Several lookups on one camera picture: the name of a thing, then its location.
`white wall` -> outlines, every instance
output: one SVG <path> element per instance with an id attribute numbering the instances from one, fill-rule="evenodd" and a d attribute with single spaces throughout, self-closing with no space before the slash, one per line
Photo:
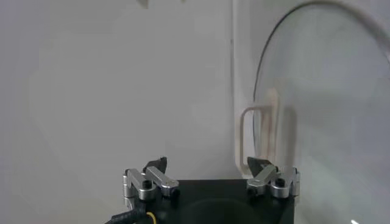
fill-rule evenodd
<path id="1" fill-rule="evenodd" d="M 236 178 L 231 2 L 0 2 L 0 223 L 102 223 L 121 174 Z"/>

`white surface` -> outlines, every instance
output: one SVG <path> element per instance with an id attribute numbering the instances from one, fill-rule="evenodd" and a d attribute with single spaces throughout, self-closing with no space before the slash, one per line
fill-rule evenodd
<path id="1" fill-rule="evenodd" d="M 266 38 L 296 4 L 235 2 L 236 115 L 252 105 L 253 89 L 245 86 L 254 85 Z M 388 1 L 353 4 L 390 31 Z M 321 20 L 326 16 L 315 11 L 287 21 L 263 67 L 272 74 L 263 83 L 280 79 L 282 104 L 294 105 L 298 114 L 297 223 L 388 223 L 389 67 L 367 36 L 336 15 Z"/>
<path id="2" fill-rule="evenodd" d="M 103 223 L 121 174 L 235 178 L 231 2 L 0 2 L 0 223 Z"/>

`glass panel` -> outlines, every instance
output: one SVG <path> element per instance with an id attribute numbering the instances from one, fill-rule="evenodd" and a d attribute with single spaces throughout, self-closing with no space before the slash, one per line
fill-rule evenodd
<path id="1" fill-rule="evenodd" d="M 255 103 L 269 105 L 270 91 L 274 162 L 301 171 L 296 222 L 390 223 L 390 68 L 372 35 L 342 10 L 294 12 L 270 42 Z"/>

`black cable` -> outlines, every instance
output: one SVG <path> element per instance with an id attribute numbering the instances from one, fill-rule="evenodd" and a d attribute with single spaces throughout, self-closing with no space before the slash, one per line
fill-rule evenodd
<path id="1" fill-rule="evenodd" d="M 342 11 L 345 11 L 346 13 L 351 15 L 353 18 L 355 18 L 359 23 L 361 23 L 364 26 L 364 28 L 366 28 L 366 30 L 368 30 L 369 33 L 371 33 L 373 35 L 373 37 L 377 41 L 377 44 L 380 47 L 380 50 L 385 55 L 385 57 L 388 59 L 388 63 L 390 65 L 390 41 L 389 41 L 389 37 L 383 31 L 383 29 L 380 26 L 377 25 L 377 23 L 375 21 L 371 20 L 368 16 L 363 14 L 361 11 L 359 11 L 359 10 L 349 6 L 349 5 L 340 3 L 340 2 L 335 2 L 335 1 L 310 1 L 310 2 L 304 2 L 304 3 L 301 3 L 301 4 L 293 7 L 286 14 L 284 14 L 279 19 L 279 21 L 277 22 L 275 27 L 273 28 L 271 34 L 268 36 L 266 44 L 264 45 L 264 48 L 261 51 L 260 61 L 259 61 L 258 66 L 257 66 L 255 87 L 253 89 L 254 90 L 254 92 L 253 92 L 253 102 L 256 101 L 257 83 L 258 83 L 258 80 L 260 79 L 261 64 L 263 62 L 264 55 L 265 55 L 265 53 L 267 51 L 269 43 L 271 42 L 272 37 L 276 33 L 276 30 L 279 28 L 281 23 L 284 22 L 284 20 L 289 15 L 291 15 L 292 13 L 297 11 L 298 9 L 302 9 L 304 7 L 308 7 L 308 6 L 311 6 L 311 5 L 324 5 L 324 6 L 334 7 L 336 9 L 340 9 Z M 255 113 L 253 114 L 253 122 L 252 123 L 253 123 L 253 126 L 252 126 L 253 144 L 255 145 Z"/>
<path id="2" fill-rule="evenodd" d="M 118 215 L 114 215 L 111 220 L 105 224 L 129 224 L 139 222 L 141 219 L 146 218 L 146 212 L 138 209 L 131 210 L 129 212 L 123 212 Z"/>

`screw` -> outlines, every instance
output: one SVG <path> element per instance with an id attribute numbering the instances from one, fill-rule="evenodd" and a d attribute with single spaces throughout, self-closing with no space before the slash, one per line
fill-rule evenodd
<path id="1" fill-rule="evenodd" d="M 278 179 L 275 180 L 275 185 L 277 187 L 284 187 L 285 184 L 286 184 L 286 181 L 284 179 L 282 179 L 282 178 L 278 178 Z"/>
<path id="2" fill-rule="evenodd" d="M 152 182 L 150 180 L 146 180 L 142 182 L 142 188 L 143 189 L 150 189 L 152 188 Z"/>

